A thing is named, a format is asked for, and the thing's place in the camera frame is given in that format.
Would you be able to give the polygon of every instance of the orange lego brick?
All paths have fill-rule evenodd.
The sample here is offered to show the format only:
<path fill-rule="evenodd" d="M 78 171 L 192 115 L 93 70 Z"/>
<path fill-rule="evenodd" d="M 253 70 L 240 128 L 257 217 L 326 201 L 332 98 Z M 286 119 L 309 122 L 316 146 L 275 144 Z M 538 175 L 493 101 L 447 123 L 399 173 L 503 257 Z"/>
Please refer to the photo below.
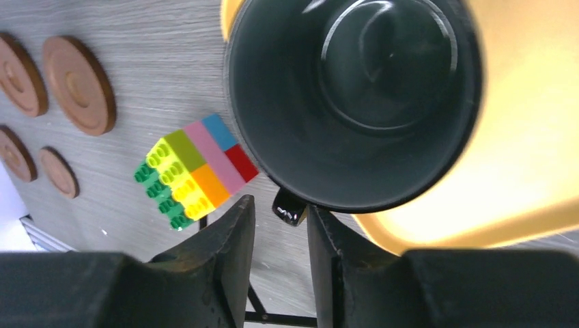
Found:
<path fill-rule="evenodd" d="M 213 207 L 219 207 L 231 196 L 208 164 L 193 171 L 191 176 L 213 204 Z"/>

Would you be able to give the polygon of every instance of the yellow lego brick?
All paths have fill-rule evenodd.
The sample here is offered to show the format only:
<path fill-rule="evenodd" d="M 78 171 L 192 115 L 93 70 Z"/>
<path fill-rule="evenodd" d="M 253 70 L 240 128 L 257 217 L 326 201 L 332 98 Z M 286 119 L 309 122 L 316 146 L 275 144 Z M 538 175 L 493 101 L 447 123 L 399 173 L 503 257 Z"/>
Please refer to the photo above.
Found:
<path fill-rule="evenodd" d="M 190 174 L 175 187 L 173 199 L 183 205 L 185 216 L 195 221 L 215 210 L 215 206 Z"/>
<path fill-rule="evenodd" d="M 164 136 L 147 154 L 147 164 L 159 172 L 161 183 L 172 189 L 205 163 L 183 130 Z"/>

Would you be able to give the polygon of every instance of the lego brick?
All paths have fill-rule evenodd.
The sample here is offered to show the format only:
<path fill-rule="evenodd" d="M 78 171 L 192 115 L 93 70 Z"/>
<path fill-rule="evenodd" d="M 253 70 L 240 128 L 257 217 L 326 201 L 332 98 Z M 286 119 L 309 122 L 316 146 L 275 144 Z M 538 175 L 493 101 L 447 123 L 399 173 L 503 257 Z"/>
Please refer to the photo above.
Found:
<path fill-rule="evenodd" d="M 135 178 L 135 181 L 137 181 L 138 183 L 145 184 L 147 180 L 151 178 L 151 175 L 155 173 L 156 173 L 155 169 L 147 165 L 145 161 L 142 161 L 141 164 L 139 164 L 139 167 L 135 170 L 135 174 L 133 175 L 133 177 Z"/>
<path fill-rule="evenodd" d="M 187 219 L 184 213 L 180 213 L 179 215 L 172 217 L 169 224 L 171 225 L 171 228 L 181 231 L 190 226 L 193 222 L 193 220 Z"/>
<path fill-rule="evenodd" d="M 176 202 L 173 198 L 167 198 L 163 202 L 161 202 L 158 206 L 159 212 L 168 216 L 168 218 L 172 218 L 175 215 L 183 212 L 185 208 L 181 203 Z"/>
<path fill-rule="evenodd" d="M 237 140 L 229 132 L 219 115 L 213 114 L 201 120 L 219 148 L 224 152 L 237 144 Z"/>
<path fill-rule="evenodd" d="M 161 196 L 164 192 L 169 190 L 169 195 L 171 194 L 171 188 L 169 186 L 164 185 L 159 181 L 159 179 L 155 180 L 150 187 L 147 188 L 147 196 L 149 198 L 156 199 L 157 197 Z"/>
<path fill-rule="evenodd" d="M 171 188 L 205 164 L 183 130 L 161 138 L 147 154 L 147 164 L 159 172 L 159 180 Z"/>
<path fill-rule="evenodd" d="M 143 187 L 149 189 L 155 182 L 159 181 L 159 172 L 156 169 L 153 169 L 153 173 L 149 175 L 149 178 L 142 183 Z"/>
<path fill-rule="evenodd" d="M 209 134 L 209 131 L 207 131 L 201 121 L 184 127 L 183 131 L 197 147 L 230 195 L 245 185 L 245 180 L 243 180 L 241 174 L 219 148 L 219 145 L 211 137 L 211 134 Z"/>
<path fill-rule="evenodd" d="M 185 208 L 185 215 L 195 221 L 215 210 L 191 175 L 173 190 L 173 199 L 180 202 Z"/>
<path fill-rule="evenodd" d="M 218 208 L 231 196 L 209 165 L 205 164 L 196 169 L 191 176 L 214 208 Z"/>
<path fill-rule="evenodd" d="M 226 151 L 225 155 L 239 171 L 245 182 L 251 181 L 259 173 L 240 145 L 235 145 Z"/>

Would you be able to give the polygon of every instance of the red lego brick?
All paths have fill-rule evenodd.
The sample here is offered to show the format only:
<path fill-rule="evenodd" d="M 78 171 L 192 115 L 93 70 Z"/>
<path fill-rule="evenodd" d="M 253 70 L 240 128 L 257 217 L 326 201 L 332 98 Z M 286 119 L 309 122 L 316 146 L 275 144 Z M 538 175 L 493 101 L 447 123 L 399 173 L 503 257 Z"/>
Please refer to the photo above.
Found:
<path fill-rule="evenodd" d="M 239 171 L 245 182 L 251 181 L 259 172 L 239 144 L 225 151 L 227 158 Z"/>

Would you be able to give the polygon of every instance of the round wooden disc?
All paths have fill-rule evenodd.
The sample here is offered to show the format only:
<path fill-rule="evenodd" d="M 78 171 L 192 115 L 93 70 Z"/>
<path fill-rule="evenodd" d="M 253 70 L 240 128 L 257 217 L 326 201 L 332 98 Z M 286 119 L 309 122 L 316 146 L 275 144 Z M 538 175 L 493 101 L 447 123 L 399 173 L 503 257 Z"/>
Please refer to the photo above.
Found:
<path fill-rule="evenodd" d="M 38 176 L 32 157 L 18 136 L 7 126 L 0 126 L 0 156 L 22 181 L 31 182 Z"/>
<path fill-rule="evenodd" d="M 113 129 L 115 95 L 90 50 L 75 38 L 53 36 L 42 47 L 48 84 L 70 121 L 88 135 Z"/>
<path fill-rule="evenodd" d="M 6 33 L 0 33 L 0 87 L 24 114 L 36 117 L 46 113 L 48 96 L 36 65 Z"/>
<path fill-rule="evenodd" d="M 79 195 L 79 183 L 74 172 L 56 150 L 44 147 L 38 152 L 38 156 L 44 173 L 61 194 L 68 198 Z"/>

